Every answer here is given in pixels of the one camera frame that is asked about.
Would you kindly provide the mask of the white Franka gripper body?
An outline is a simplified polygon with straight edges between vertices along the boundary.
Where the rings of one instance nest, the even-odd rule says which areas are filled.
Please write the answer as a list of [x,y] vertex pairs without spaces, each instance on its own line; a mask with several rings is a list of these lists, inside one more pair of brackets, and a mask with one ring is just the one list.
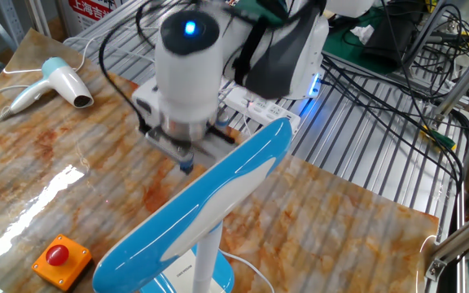
[[151,127],[145,134],[147,141],[179,164],[192,164],[192,143],[205,137],[209,129],[209,118],[182,121],[164,112],[160,107],[164,96],[155,79],[140,85],[134,91],[132,99],[147,126]]

